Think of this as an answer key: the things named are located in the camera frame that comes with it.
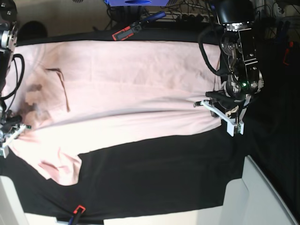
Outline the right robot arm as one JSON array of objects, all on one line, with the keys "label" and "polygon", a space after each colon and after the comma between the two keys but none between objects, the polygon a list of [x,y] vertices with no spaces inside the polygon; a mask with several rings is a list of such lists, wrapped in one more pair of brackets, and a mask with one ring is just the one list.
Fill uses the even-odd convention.
[{"label": "right robot arm", "polygon": [[16,86],[6,96],[0,97],[0,155],[6,158],[9,154],[9,144],[17,139],[31,126],[22,123],[20,115],[13,115],[5,101],[16,97],[24,76],[25,62],[21,54],[14,54],[18,34],[18,21],[16,4],[12,0],[0,2],[0,90],[6,85],[6,77],[10,71],[11,63],[19,58],[22,64],[21,73],[16,70]]}]

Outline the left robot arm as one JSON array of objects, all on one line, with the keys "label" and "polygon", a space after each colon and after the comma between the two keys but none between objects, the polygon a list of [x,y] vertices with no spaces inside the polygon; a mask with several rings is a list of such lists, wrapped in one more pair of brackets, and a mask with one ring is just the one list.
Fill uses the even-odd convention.
[{"label": "left robot arm", "polygon": [[[220,90],[206,92],[206,99],[195,102],[204,106],[212,116],[227,124],[230,136],[244,133],[244,121],[248,105],[258,94],[264,80],[258,66],[255,37],[251,27],[255,20],[253,4],[249,0],[206,0],[204,2],[209,19],[216,19],[198,36],[198,44],[208,69],[224,78]],[[209,62],[203,39],[214,32],[224,67],[215,69]]]}]

